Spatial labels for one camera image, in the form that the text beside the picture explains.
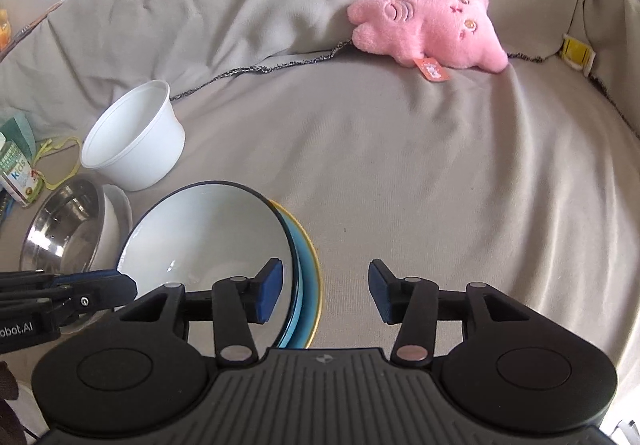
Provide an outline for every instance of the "stuffed animal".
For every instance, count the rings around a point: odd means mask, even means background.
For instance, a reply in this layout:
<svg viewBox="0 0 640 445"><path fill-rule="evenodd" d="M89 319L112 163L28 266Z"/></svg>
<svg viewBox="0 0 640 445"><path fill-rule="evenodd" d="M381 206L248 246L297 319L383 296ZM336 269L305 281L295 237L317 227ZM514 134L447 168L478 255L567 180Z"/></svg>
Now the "stuffed animal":
<svg viewBox="0 0 640 445"><path fill-rule="evenodd" d="M359 0L347 9L353 43L402 66L434 57L443 66L499 73L509 63L486 14L489 0Z"/></svg>

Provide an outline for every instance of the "beige sheet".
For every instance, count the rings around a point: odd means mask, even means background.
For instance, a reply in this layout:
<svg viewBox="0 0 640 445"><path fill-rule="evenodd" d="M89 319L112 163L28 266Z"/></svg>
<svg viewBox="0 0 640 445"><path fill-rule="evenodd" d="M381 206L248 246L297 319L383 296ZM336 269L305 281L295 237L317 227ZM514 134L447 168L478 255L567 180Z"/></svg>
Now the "beige sheet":
<svg viewBox="0 0 640 445"><path fill-rule="evenodd" d="M69 0L0 65L0 113L27 110L39 136L82 135L149 78L180 92L331 47L349 35L351 1ZM366 287L380 257L443 288L487 281L542 311L609 354L622 399L640 385L640 152L620 115L640 125L638 0L492 0L490 15L508 50L546 61L434 85L387 58L345 54L178 101L184 154L130 195L135 217L188 183L247 184L318 247L316 346L389 348L395 329ZM599 52L594 76L611 102L554 56L569 29ZM0 234L0 269L15 268L28 217ZM457 339L447 325L439 349Z"/></svg>

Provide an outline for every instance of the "yellow rim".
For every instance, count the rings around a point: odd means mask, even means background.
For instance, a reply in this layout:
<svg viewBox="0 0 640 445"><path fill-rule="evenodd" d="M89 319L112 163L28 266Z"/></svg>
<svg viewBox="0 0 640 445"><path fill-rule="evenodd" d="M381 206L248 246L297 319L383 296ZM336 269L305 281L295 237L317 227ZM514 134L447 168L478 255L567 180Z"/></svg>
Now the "yellow rim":
<svg viewBox="0 0 640 445"><path fill-rule="evenodd" d="M320 261L318 259L318 254L316 253L316 249L314 248L314 244L311 242L311 238L309 237L309 234L306 233L304 227L300 224L300 222L297 219L295 219L293 215L288 210L286 210L286 208L284 208L282 205L275 202L274 200L270 200L270 201L271 201L271 204L274 207L276 207L276 209L281 211L284 215L287 216L287 218L293 221L293 224L297 226L298 230L300 230L300 232L302 233L302 236L305 238L306 244L311 250L311 256L313 257L314 265L316 267L316 276L318 279L318 309L316 310L316 319L314 320L313 329L311 330L311 334L309 335L305 343L305 349L306 349L311 345L311 342L313 342L316 336L316 332L318 331L318 324L320 324L320 314L322 313L322 297L324 293L323 292L324 285L322 284L322 273L320 272Z"/></svg>

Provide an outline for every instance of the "yellow strap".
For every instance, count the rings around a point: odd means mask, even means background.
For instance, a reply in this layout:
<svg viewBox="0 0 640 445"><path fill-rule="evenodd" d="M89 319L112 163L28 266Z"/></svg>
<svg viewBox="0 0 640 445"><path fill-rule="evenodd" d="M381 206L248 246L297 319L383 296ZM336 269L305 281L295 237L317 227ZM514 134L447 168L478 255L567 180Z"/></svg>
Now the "yellow strap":
<svg viewBox="0 0 640 445"><path fill-rule="evenodd" d="M59 151L60 149L65 147L66 143L69 141L72 141L74 144L78 145L78 159L76 160L76 164L74 165L74 168L71 170L71 172L67 174L62 180L60 180L58 183L49 183L47 179L44 177L44 174L41 173L41 171L34 169L38 173L38 175L42 177L42 180L44 181L44 186L49 190L57 189L64 181L68 180L69 178L71 178L72 176L75 176L78 173L78 170L80 169L80 152L82 151L82 142L80 142L80 139L76 138L75 136L69 136L59 144L54 144L53 140L49 138L48 140L42 143L42 145L38 149L38 152L36 153L35 158L33 158L33 166L35 167L38 160L47 156L49 153L51 153L51 151Z"/></svg>

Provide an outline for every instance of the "silver screw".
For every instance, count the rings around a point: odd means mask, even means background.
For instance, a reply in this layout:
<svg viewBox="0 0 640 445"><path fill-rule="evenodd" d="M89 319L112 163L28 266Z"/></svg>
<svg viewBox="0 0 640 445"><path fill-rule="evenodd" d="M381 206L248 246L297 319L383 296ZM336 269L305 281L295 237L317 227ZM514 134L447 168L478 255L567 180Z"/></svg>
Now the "silver screw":
<svg viewBox="0 0 640 445"><path fill-rule="evenodd" d="M220 356L229 362L244 362L251 358L251 350L247 346L227 346L220 351Z"/></svg>
<svg viewBox="0 0 640 445"><path fill-rule="evenodd" d="M407 362L421 362L429 356L429 352L422 346L409 344L399 348L396 355L399 359Z"/></svg>

